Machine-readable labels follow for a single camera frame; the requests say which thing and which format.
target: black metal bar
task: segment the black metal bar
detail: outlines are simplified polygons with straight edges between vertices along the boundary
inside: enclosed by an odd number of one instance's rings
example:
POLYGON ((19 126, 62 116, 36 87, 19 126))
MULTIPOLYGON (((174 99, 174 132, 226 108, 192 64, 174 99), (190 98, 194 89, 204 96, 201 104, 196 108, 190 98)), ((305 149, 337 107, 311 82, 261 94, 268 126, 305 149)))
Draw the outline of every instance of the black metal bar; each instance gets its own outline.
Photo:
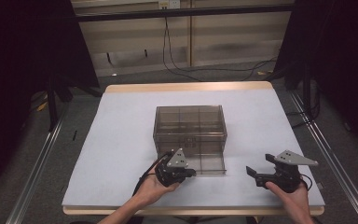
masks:
POLYGON ((249 7, 202 7, 202 8, 180 8, 167 10, 147 10, 118 13, 78 14, 75 17, 44 18, 50 21, 120 21, 134 19, 151 19, 166 17, 186 16, 210 16, 224 14, 261 13, 292 11, 295 4, 264 5, 249 7))

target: gray carpet floor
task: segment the gray carpet floor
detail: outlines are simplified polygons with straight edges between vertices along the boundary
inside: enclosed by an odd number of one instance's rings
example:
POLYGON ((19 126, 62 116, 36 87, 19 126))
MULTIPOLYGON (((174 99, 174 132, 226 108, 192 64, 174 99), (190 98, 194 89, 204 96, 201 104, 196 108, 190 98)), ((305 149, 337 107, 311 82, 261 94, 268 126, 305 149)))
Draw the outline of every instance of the gray carpet floor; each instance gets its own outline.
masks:
MULTIPOLYGON (((212 67, 244 69, 251 68, 253 65, 253 63, 237 63, 212 67)), ((268 71, 272 68, 273 63, 270 63, 258 70, 268 71)), ((250 75, 250 72, 232 71, 174 71, 192 76, 200 81, 239 81, 250 75)), ((262 78, 264 76, 253 74, 246 80, 261 80, 262 78)), ((189 77, 174 75, 166 70, 117 77, 100 77, 99 80, 101 84, 99 91, 104 91, 106 86, 110 84, 197 81, 189 77)), ((286 112, 295 112, 296 107, 290 93, 283 86, 283 80, 274 80, 272 84, 281 100, 283 109, 286 112)), ((72 93, 74 94, 72 102, 59 103, 59 111, 62 111, 66 106, 68 109, 62 121, 60 134, 48 156, 48 162, 37 183, 22 223, 70 223, 79 220, 98 222, 102 219, 101 216, 67 216, 62 211, 63 195, 100 101, 99 98, 89 96, 78 89, 72 89, 72 93)), ((288 119, 292 125, 302 121, 300 116, 288 116, 288 119)), ((358 136, 356 133, 347 131, 344 126, 344 119, 323 94, 321 95, 321 111, 316 123, 358 188, 358 136)), ((22 130, 18 149, 0 177, 0 223, 7 221, 29 174, 32 172, 34 163, 48 136, 48 126, 47 109, 31 112, 22 130)), ((356 211, 337 182, 307 126, 302 125, 294 128, 294 133, 305 156, 320 163, 317 167, 311 167, 316 182, 324 186, 321 193, 326 202, 326 207, 324 214, 318 217, 319 220, 324 224, 358 223, 356 211)), ((290 221, 285 216, 265 217, 262 223, 280 224, 290 223, 290 221)))

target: forearm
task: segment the forearm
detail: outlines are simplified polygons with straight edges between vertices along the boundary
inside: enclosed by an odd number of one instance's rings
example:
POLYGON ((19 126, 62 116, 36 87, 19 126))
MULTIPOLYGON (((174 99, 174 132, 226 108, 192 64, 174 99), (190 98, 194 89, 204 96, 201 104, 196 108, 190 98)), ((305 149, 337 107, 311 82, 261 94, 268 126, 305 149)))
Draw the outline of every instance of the forearm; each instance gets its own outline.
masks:
POLYGON ((138 210, 142 209, 143 204, 136 198, 130 198, 126 203, 118 208, 114 213, 104 218, 99 224, 123 224, 126 223, 138 210))

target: person's right hand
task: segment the person's right hand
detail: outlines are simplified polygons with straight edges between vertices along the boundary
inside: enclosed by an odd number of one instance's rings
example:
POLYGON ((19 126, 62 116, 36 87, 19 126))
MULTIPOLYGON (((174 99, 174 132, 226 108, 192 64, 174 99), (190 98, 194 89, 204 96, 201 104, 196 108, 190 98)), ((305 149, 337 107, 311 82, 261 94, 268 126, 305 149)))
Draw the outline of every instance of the person's right hand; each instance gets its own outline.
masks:
POLYGON ((266 187, 281 199, 284 210, 296 224, 313 224, 310 217, 308 191, 303 183, 293 193, 284 192, 272 182, 267 182, 266 187))

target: power outlet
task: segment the power outlet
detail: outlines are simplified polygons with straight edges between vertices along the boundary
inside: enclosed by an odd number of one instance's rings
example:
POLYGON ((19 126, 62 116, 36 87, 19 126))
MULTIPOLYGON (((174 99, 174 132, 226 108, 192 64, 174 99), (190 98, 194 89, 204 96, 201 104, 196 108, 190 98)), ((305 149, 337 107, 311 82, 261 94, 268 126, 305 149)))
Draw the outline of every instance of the power outlet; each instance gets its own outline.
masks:
POLYGON ((180 8, 180 0, 170 0, 170 9, 180 8))
POLYGON ((159 9, 168 9, 168 8, 170 8, 170 1, 169 0, 158 1, 158 8, 159 9))

